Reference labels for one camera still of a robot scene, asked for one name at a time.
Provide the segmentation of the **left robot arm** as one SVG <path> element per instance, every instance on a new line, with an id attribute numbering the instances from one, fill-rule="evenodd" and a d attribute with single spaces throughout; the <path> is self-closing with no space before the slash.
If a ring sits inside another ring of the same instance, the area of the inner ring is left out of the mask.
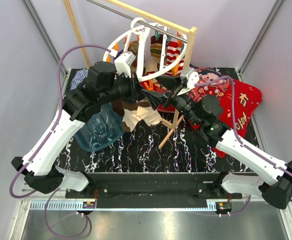
<path id="1" fill-rule="evenodd" d="M 61 188 L 75 190 L 83 198 L 90 197 L 94 186 L 87 174 L 57 167 L 54 162 L 68 141 L 103 105 L 122 99 L 135 100 L 137 82 L 131 65 L 124 60 L 99 61 L 91 66 L 87 77 L 65 95 L 62 108 L 36 145 L 24 157 L 12 160 L 27 185 L 43 194 Z"/>

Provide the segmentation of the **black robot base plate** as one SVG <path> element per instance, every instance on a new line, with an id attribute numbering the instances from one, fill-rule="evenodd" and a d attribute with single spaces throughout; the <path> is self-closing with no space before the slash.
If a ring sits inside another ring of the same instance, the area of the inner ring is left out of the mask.
<path id="1" fill-rule="evenodd" d="M 241 200 L 220 189 L 219 173 L 90 173 L 90 195 L 67 190 L 67 199 L 97 198 L 99 211 L 214 210 L 213 202 Z"/>

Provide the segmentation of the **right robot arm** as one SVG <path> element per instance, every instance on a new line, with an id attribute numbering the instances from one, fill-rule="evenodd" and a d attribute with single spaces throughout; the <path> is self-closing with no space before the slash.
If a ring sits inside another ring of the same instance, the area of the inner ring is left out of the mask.
<path id="1" fill-rule="evenodd" d="M 224 198 L 228 194 L 242 193 L 263 198 L 268 204 L 284 210 L 292 202 L 292 161 L 286 162 L 262 151 L 238 135 L 219 117 L 223 112 L 215 95 L 206 95 L 194 101 L 188 92 L 198 83 L 198 77 L 162 77 L 168 81 L 168 90 L 158 93 L 142 90 L 152 108 L 172 105 L 192 124 L 197 125 L 198 136 L 211 147 L 234 157 L 256 173 L 255 177 L 222 175 L 221 181 L 213 185 L 213 194 Z"/>

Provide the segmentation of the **white round sock hanger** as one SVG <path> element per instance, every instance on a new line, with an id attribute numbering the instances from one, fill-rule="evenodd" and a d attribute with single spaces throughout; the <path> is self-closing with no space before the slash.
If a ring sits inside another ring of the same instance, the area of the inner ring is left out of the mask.
<path id="1" fill-rule="evenodd" d="M 143 67 L 143 70 L 142 70 L 142 75 L 143 76 L 147 76 L 147 75 L 150 75 L 150 74 L 153 74 L 155 72 L 157 72 L 159 70 L 159 66 L 160 65 L 157 65 L 157 63 L 152 59 L 151 55 L 150 55 L 150 38 L 151 36 L 155 35 L 156 36 L 156 39 L 159 38 L 160 36 L 160 32 L 157 32 L 153 29 L 150 30 L 150 34 L 148 35 L 148 38 L 146 40 L 146 45 L 145 45 L 145 49 L 144 49 L 144 67 Z M 131 42 L 132 41 L 136 41 L 138 40 L 138 36 L 132 34 L 131 35 L 131 39 L 130 39 L 130 43 L 129 43 L 129 47 L 128 47 L 128 50 L 127 51 L 130 51 L 130 45 L 131 45 Z M 177 41 L 177 39 L 175 38 L 172 38 L 170 36 L 167 36 L 166 37 L 166 42 L 165 43 L 162 43 L 162 45 L 164 46 L 164 49 L 165 49 L 165 54 L 166 54 L 166 45 L 167 43 L 170 41 L 170 40 L 173 40 L 173 41 Z M 125 45 L 125 40 L 121 40 L 118 42 L 118 45 L 116 45 L 115 47 L 117 48 L 118 50 L 118 54 L 122 54 L 123 52 L 126 52 L 124 51 L 124 45 Z M 109 57 L 108 60 L 103 60 L 104 62 L 110 62 L 110 59 L 113 58 L 113 61 L 116 59 L 116 57 Z M 166 57 L 164 58 L 164 66 L 166 66 Z M 138 77 L 138 74 L 137 74 L 137 68 L 134 68 L 134 67 L 131 67 L 131 73 L 135 72 L 137 77 Z"/>

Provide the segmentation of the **beige brown block sock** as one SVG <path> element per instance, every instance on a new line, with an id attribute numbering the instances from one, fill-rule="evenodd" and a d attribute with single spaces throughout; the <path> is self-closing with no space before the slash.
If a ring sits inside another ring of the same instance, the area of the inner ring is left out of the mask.
<path id="1" fill-rule="evenodd" d="M 153 110 L 147 100 L 137 103 L 136 117 L 143 120 L 149 127 L 156 126 L 161 123 L 162 118 L 157 110 Z"/>

